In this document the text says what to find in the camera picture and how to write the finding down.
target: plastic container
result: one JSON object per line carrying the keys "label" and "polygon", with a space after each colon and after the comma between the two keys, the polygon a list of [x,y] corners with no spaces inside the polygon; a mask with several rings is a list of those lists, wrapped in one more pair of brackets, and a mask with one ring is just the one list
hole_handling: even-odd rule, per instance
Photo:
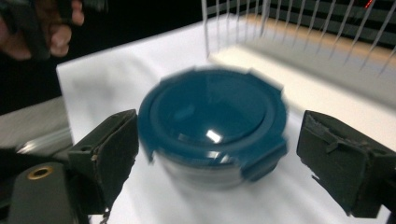
{"label": "plastic container", "polygon": [[138,116],[148,159],[176,179],[222,189],[256,181],[287,153],[281,91],[252,74],[191,70],[145,97]]}

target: black object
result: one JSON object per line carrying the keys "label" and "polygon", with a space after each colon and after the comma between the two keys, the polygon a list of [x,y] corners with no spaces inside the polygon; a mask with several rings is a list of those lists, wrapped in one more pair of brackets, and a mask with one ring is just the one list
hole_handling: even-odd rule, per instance
{"label": "black object", "polygon": [[396,153],[333,117],[305,111],[297,154],[348,215],[396,212]]}
{"label": "black object", "polygon": [[[6,205],[10,207],[7,223],[62,224],[78,220],[84,224],[89,223],[88,215],[108,217],[138,153],[136,121],[135,110],[109,117],[69,149],[67,161],[25,155],[20,158],[0,150],[2,159],[5,155],[11,159],[1,166],[12,167],[16,160],[29,161],[26,166],[30,167],[16,173],[15,182],[13,177],[2,176],[2,187],[14,184],[11,202],[0,195],[0,209],[7,211]],[[22,168],[22,163],[17,164],[12,171]]]}
{"label": "black object", "polygon": [[[61,18],[54,19],[70,22],[73,11],[71,1],[57,0],[57,6]],[[107,10],[107,0],[87,0],[84,6],[98,11]],[[0,0],[0,13],[10,33],[15,34],[21,30],[34,60],[43,61],[50,57],[50,50],[36,15],[34,0]]]}

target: blue lid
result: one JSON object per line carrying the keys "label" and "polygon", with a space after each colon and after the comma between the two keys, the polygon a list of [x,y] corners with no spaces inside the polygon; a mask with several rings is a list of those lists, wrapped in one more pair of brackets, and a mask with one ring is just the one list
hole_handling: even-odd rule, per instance
{"label": "blue lid", "polygon": [[158,151],[191,166],[251,166],[281,146],[286,110],[280,90],[229,70],[191,70],[163,80],[139,109],[148,157]]}

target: metal rack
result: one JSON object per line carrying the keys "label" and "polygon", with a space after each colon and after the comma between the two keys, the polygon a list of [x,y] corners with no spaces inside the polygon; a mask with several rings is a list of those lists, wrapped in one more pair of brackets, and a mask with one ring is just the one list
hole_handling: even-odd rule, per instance
{"label": "metal rack", "polygon": [[243,46],[396,108],[395,1],[202,0],[202,7],[207,55]]}

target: black camera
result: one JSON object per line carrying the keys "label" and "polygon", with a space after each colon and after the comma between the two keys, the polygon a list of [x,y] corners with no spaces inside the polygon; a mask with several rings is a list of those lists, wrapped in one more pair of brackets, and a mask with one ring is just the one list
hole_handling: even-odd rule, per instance
{"label": "black camera", "polygon": [[[72,18],[71,0],[56,1],[61,18],[60,22],[70,22]],[[107,0],[85,0],[86,8],[107,11]],[[37,61],[47,60],[50,50],[46,44],[40,21],[35,11],[34,0],[0,0],[0,15],[11,34],[22,31],[26,45]]]}

